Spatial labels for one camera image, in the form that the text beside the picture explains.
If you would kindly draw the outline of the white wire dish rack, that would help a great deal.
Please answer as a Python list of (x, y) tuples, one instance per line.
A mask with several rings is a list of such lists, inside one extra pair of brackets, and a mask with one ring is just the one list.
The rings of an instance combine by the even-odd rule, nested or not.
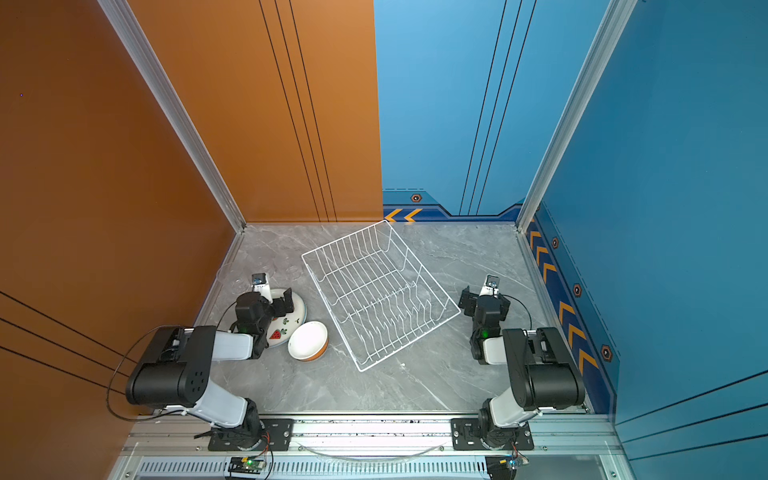
[(456, 301), (385, 220), (301, 258), (360, 372), (460, 313)]

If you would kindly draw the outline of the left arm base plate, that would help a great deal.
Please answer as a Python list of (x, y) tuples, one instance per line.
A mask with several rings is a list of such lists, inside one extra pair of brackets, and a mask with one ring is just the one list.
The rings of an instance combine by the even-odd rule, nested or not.
[(260, 421), (255, 433), (237, 432), (235, 429), (214, 429), (208, 443), (212, 452), (242, 451), (286, 452), (289, 450), (295, 421), (292, 418), (267, 418)]

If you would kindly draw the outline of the orange bowl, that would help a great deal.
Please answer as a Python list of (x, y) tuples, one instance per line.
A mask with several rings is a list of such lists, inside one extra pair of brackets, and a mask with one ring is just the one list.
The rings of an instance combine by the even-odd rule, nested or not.
[(305, 322), (288, 341), (289, 355), (300, 362), (311, 362), (322, 357), (329, 345), (326, 325), (320, 321)]

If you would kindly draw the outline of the white plate red pattern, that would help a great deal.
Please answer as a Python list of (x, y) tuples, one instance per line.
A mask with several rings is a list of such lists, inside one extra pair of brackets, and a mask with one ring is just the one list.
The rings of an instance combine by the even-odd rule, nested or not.
[(271, 322), (266, 329), (267, 347), (273, 348), (287, 343), (293, 333), (306, 321), (307, 308), (303, 298), (298, 293), (292, 294), (294, 310), (278, 317), (273, 307)]

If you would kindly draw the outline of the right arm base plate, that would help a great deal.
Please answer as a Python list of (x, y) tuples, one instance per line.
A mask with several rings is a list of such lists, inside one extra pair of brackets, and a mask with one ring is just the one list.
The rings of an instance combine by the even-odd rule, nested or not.
[(483, 427), (477, 417), (459, 417), (450, 420), (451, 439), (456, 451), (504, 450), (532, 451), (533, 435), (528, 425), (500, 428)]

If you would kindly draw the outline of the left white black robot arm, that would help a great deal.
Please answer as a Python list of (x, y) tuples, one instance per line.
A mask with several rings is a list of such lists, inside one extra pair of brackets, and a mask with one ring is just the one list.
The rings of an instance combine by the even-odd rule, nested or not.
[(189, 415), (205, 421), (211, 451), (263, 451), (271, 434), (256, 402), (235, 395), (211, 379), (215, 362), (250, 361), (290, 337), (307, 317), (304, 300), (290, 288), (240, 295), (236, 319), (217, 326), (161, 326), (149, 341), (125, 386), (129, 404)]

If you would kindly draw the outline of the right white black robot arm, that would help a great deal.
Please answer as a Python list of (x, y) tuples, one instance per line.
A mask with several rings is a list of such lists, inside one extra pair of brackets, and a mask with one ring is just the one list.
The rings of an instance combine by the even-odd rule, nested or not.
[(507, 369), (509, 386), (487, 399), (472, 435), (489, 449), (529, 448), (528, 423), (545, 411), (584, 403), (587, 392), (578, 367), (555, 327), (504, 328), (515, 300), (502, 295), (490, 276), (479, 293), (461, 292), (458, 307), (472, 319), (469, 344), (481, 365)]

